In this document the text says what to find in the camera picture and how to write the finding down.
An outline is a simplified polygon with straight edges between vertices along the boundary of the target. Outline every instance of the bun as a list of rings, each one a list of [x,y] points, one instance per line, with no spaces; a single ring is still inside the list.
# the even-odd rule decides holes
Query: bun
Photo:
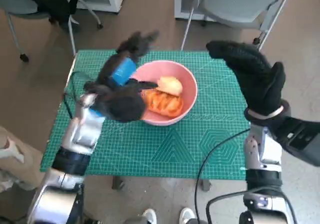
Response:
[[[162,92],[180,96],[182,93],[183,87],[181,82],[173,76],[163,76],[160,77],[160,79],[157,81],[158,87],[157,90],[160,90]]]

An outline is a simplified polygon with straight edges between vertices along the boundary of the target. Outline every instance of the floor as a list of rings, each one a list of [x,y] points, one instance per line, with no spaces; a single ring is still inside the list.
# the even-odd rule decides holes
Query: floor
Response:
[[[75,19],[83,30],[75,36],[79,49],[111,49],[132,32],[159,29],[158,50],[177,50],[186,21],[174,19],[174,0],[125,0],[119,15],[99,13],[104,29],[85,11]],[[289,100],[292,114],[320,120],[320,0],[289,0],[276,22],[263,52],[271,62],[283,61],[286,84],[283,97]],[[30,56],[22,64],[12,41],[4,14],[0,13],[0,125],[24,142],[44,151],[61,94],[72,63],[68,36],[47,20],[14,19],[20,44]],[[212,39],[250,42],[258,33],[234,30],[217,23],[202,28],[192,22],[186,50],[204,50]],[[284,153],[284,191],[292,200],[300,223],[316,224],[320,219],[320,170]],[[86,209],[106,223],[121,223],[129,216],[152,207],[159,223],[177,223],[179,211],[193,204],[194,180],[170,178],[126,178],[126,186],[112,191],[108,176],[86,179]],[[221,193],[244,189],[244,181],[212,181],[209,193],[199,193],[199,208],[204,217],[208,199]],[[0,214],[22,216],[32,194],[13,189],[0,194]],[[221,202],[212,208],[217,223],[237,223],[245,208],[241,198]]]

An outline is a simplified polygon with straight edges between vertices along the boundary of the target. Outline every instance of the shoe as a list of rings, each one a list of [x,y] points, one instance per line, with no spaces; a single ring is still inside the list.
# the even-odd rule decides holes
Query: shoe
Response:
[[[194,219],[194,218],[195,218],[194,212],[190,208],[185,207],[180,212],[179,224],[187,224],[187,222],[190,219]]]
[[[155,210],[149,208],[147,210],[144,211],[144,213],[142,214],[144,217],[146,217],[146,219],[148,220],[148,222],[150,224],[157,224],[157,217],[155,214]]]

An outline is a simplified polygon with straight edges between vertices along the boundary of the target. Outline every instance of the gray chair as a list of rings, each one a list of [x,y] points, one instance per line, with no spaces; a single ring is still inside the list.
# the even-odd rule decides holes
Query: gray chair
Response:
[[[184,49],[195,10],[230,27],[260,30],[260,36],[253,41],[260,50],[285,2],[286,0],[193,0],[181,50]]]
[[[93,10],[86,4],[85,1],[83,0],[78,0],[78,1],[81,2],[93,15],[93,17],[97,21],[97,28],[102,29],[103,25],[101,24],[99,17],[93,12]],[[38,7],[37,4],[32,0],[0,0],[0,8],[4,10],[4,13],[9,23],[9,27],[12,33],[14,43],[20,52],[20,59],[23,62],[28,62],[29,58],[18,43],[18,39],[15,34],[15,29],[14,29],[11,16],[16,16],[18,18],[23,18],[23,19],[45,19],[50,17],[48,13],[38,12],[37,7]],[[72,18],[72,16],[70,16],[69,22],[68,22],[69,36],[70,36],[70,41],[72,46],[72,54],[76,55],[72,23],[78,24],[78,22],[76,22]]]

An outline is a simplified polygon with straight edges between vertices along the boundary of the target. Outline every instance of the robotic hand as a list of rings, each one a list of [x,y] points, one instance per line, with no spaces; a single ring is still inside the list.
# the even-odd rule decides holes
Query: robotic hand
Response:
[[[104,120],[138,120],[145,104],[142,89],[155,88],[151,82],[130,79],[137,62],[145,55],[158,31],[141,36],[134,33],[120,44],[101,69],[96,81],[87,82],[85,94],[76,103],[53,164],[45,173],[28,212],[28,223],[82,223],[84,174],[95,150]]]
[[[241,214],[239,222],[296,223],[288,202],[280,195],[282,148],[320,166],[320,124],[290,117],[290,106],[281,99],[286,79],[281,62],[271,67],[255,47],[247,44],[212,41],[207,49],[212,58],[225,60],[247,102],[244,115],[251,122],[244,143],[247,189],[271,187],[244,195],[248,211]]]

